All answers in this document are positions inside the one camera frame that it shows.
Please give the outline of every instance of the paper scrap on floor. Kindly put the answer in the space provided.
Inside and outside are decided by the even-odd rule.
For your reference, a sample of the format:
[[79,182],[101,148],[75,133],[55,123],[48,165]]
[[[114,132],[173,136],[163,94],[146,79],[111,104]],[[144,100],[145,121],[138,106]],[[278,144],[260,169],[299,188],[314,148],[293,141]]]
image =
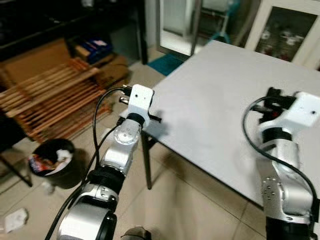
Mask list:
[[27,223],[27,219],[28,212],[25,208],[20,208],[19,210],[9,214],[4,218],[5,233],[10,233],[21,228]]

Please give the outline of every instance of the wooden pallet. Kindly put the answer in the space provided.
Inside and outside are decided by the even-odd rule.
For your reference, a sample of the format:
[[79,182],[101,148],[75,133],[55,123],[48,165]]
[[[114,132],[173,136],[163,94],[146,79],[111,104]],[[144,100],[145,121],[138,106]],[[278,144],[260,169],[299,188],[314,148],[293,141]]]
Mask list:
[[[93,77],[99,69],[71,59],[0,93],[0,107],[38,142],[67,138],[87,125],[106,90]],[[105,104],[99,114],[110,112]]]

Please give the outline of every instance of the black cable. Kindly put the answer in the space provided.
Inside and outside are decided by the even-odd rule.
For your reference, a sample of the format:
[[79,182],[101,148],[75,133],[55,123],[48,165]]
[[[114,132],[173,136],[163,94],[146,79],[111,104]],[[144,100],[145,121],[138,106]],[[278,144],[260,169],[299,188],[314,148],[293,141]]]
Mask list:
[[104,93],[100,97],[99,101],[97,102],[97,104],[95,106],[93,119],[92,119],[92,129],[93,129],[93,143],[94,143],[95,155],[96,155],[96,161],[95,161],[96,168],[98,167],[99,161],[100,161],[100,154],[99,154],[99,149],[98,149],[98,141],[97,141],[97,133],[96,133],[96,119],[97,119],[97,113],[98,113],[99,106],[102,103],[102,101],[104,100],[104,98],[107,97],[109,94],[111,94],[115,91],[123,91],[123,90],[124,90],[123,87],[116,87],[116,88],[113,88],[113,89],[107,91],[106,93]]
[[[112,133],[112,132],[115,130],[116,127],[117,127],[117,125],[114,126],[110,131],[107,132],[106,135],[103,136],[101,142],[100,142],[99,145],[98,145],[98,151],[99,151],[100,147],[102,146],[102,144],[104,143],[104,141],[106,140],[106,138],[109,136],[110,133]],[[64,212],[64,210],[66,209],[66,207],[68,206],[68,204],[69,204],[72,200],[75,199],[75,197],[76,197],[77,194],[80,192],[80,190],[82,189],[82,187],[87,183],[86,177],[87,177],[87,174],[88,174],[88,172],[89,172],[89,170],[90,170],[90,167],[91,167],[91,165],[92,165],[95,157],[96,157],[96,152],[93,154],[93,156],[92,156],[92,158],[91,158],[91,160],[90,160],[90,162],[89,162],[89,165],[88,165],[88,167],[86,168],[86,171],[85,171],[85,174],[84,174],[84,176],[83,176],[83,178],[82,178],[82,181],[81,181],[80,186],[77,187],[76,190],[74,190],[73,193],[71,193],[71,195],[65,200],[65,202],[64,202],[63,205],[61,206],[59,212],[56,214],[56,216],[55,216],[55,218],[54,218],[54,220],[53,220],[53,222],[52,222],[52,224],[51,224],[51,227],[50,227],[50,229],[49,229],[49,231],[48,231],[48,233],[47,233],[47,235],[46,235],[46,237],[45,237],[45,240],[49,240],[49,239],[51,238],[52,233],[54,232],[54,230],[55,230],[55,228],[56,228],[56,226],[57,226],[57,223],[58,223],[59,219],[61,218],[62,213]]]
[[[100,147],[102,146],[102,144],[104,143],[104,141],[106,140],[106,138],[110,135],[110,133],[112,133],[112,132],[116,129],[116,127],[117,127],[117,125],[114,126],[110,131],[107,132],[106,135],[103,136],[101,142],[100,142],[99,145],[98,145],[98,149],[100,149]],[[93,154],[93,156],[92,156],[92,158],[91,158],[91,160],[90,160],[90,162],[89,162],[89,165],[88,165],[88,167],[87,167],[86,170],[85,170],[85,174],[84,174],[84,176],[83,176],[83,178],[82,178],[81,184],[83,184],[83,183],[86,181],[86,177],[87,177],[87,175],[88,175],[88,172],[89,172],[89,170],[90,170],[90,168],[91,168],[91,165],[92,165],[92,163],[94,162],[95,158],[96,158],[96,152],[94,152],[94,154]]]
[[74,190],[73,193],[71,193],[71,195],[65,200],[65,202],[61,206],[60,210],[56,214],[56,216],[55,216],[55,218],[54,218],[54,220],[53,220],[53,222],[51,224],[51,227],[50,227],[48,233],[46,234],[44,240],[50,240],[50,238],[52,236],[52,233],[54,232],[54,230],[56,228],[56,225],[59,222],[59,219],[61,218],[61,215],[64,213],[64,210],[67,207],[68,203],[74,198],[74,196],[76,196],[80,192],[80,190],[82,189],[83,186],[84,186],[83,184],[78,186],[76,188],[76,190]]
[[249,144],[251,145],[251,147],[253,147],[254,150],[256,150],[259,154],[261,154],[262,156],[272,160],[272,161],[275,161],[279,164],[282,164],[286,167],[288,167],[289,169],[293,170],[294,172],[296,172],[297,174],[299,174],[303,180],[308,184],[308,186],[310,187],[311,189],[311,192],[312,192],[312,196],[313,196],[313,200],[312,200],[312,206],[311,206],[311,216],[310,216],[310,219],[312,220],[312,222],[318,222],[318,214],[316,212],[317,209],[319,209],[317,207],[317,204],[318,204],[318,197],[317,197],[317,192],[316,192],[316,189],[314,187],[314,185],[312,184],[312,182],[310,181],[310,179],[302,172],[300,171],[298,168],[294,167],[293,165],[285,162],[285,161],[282,161],[280,159],[278,159],[277,157],[274,157],[272,155],[270,155],[269,153],[263,151],[262,149],[260,149],[249,137],[248,135],[248,131],[247,131],[247,128],[246,128],[246,121],[247,121],[247,117],[249,115],[249,112],[260,102],[264,101],[264,100],[267,100],[267,99],[272,99],[272,100],[277,100],[277,101],[281,101],[280,98],[276,97],[276,96],[264,96],[264,97],[261,97],[257,100],[255,100],[254,102],[252,102],[245,110],[244,114],[243,114],[243,117],[242,117],[242,130],[243,130],[243,133],[244,133],[244,136],[246,138],[246,140],[249,142]]

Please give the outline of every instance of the chair leg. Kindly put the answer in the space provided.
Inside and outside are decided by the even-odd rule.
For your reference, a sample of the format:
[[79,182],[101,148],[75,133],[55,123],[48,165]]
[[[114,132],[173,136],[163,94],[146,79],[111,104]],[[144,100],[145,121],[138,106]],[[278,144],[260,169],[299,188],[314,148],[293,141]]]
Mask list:
[[24,176],[20,174],[18,170],[16,170],[7,160],[0,155],[0,161],[3,162],[3,164],[10,169],[12,172],[14,172],[15,175],[17,175],[22,181],[24,181],[29,187],[32,187],[32,182],[30,180],[27,180]]
[[25,163],[26,177],[30,181],[30,183],[32,184],[31,170],[29,167],[29,162],[28,162],[27,157],[24,159],[24,163]]

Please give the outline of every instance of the black trash can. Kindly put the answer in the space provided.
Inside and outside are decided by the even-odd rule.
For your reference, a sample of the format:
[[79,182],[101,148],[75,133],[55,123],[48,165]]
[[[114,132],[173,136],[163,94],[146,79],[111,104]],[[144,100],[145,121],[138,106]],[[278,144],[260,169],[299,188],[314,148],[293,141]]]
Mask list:
[[70,189],[81,181],[83,172],[79,163],[79,159],[75,158],[76,149],[71,141],[62,138],[47,140],[37,147],[33,151],[33,154],[36,154],[43,159],[56,162],[58,159],[58,150],[68,150],[72,154],[71,161],[60,171],[50,175],[41,175],[37,174],[33,170],[30,162],[29,167],[35,175],[45,178],[50,184],[58,186],[62,189]]

